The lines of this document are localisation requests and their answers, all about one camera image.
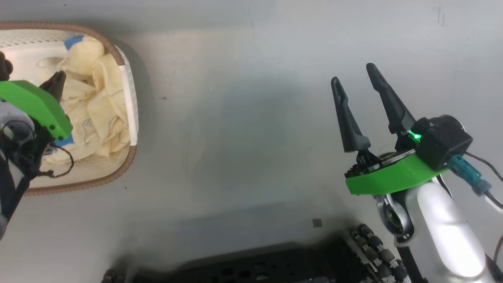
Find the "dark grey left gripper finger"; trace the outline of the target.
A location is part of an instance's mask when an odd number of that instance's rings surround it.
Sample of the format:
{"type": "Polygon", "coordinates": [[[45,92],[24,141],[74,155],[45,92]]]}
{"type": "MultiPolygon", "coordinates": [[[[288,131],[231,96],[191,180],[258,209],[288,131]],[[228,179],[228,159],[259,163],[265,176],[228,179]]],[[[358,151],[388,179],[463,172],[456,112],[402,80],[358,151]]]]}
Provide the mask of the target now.
{"type": "Polygon", "coordinates": [[[43,82],[39,88],[48,92],[59,103],[61,102],[66,73],[62,70],[55,72],[52,77],[43,82]]]}

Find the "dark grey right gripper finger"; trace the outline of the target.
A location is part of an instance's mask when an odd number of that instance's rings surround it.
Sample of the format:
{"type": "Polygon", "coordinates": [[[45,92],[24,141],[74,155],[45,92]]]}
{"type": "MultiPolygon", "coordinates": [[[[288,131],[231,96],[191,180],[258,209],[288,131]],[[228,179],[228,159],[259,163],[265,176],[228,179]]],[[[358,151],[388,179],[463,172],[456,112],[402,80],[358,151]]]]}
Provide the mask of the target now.
{"type": "Polygon", "coordinates": [[[367,151],[371,146],[370,140],[359,129],[340,80],[333,77],[331,86],[344,151],[347,153],[367,151]]]}
{"type": "Polygon", "coordinates": [[[416,122],[415,118],[374,63],[367,63],[366,70],[374,90],[380,95],[388,118],[389,131],[392,134],[408,133],[416,122]]]}

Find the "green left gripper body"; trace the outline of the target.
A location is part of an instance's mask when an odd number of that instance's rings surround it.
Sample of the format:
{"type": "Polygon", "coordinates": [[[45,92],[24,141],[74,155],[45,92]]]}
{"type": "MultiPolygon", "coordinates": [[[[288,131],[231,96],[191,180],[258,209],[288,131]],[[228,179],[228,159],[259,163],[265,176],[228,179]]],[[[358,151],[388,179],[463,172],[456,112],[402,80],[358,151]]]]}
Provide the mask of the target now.
{"type": "Polygon", "coordinates": [[[70,119],[47,91],[26,80],[3,81],[0,96],[47,129],[52,138],[64,140],[70,137],[73,129],[70,119]]]}

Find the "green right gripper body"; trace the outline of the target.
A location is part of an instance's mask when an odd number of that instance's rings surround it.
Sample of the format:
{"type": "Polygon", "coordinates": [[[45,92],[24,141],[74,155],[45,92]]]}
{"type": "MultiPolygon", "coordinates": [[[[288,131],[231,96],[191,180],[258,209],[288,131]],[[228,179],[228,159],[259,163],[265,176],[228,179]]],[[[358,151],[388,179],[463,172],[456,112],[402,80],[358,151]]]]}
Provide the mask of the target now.
{"type": "Polygon", "coordinates": [[[345,184],[352,195],[388,195],[422,185],[447,171],[431,169],[416,153],[411,153],[373,172],[347,177],[345,184]]]}

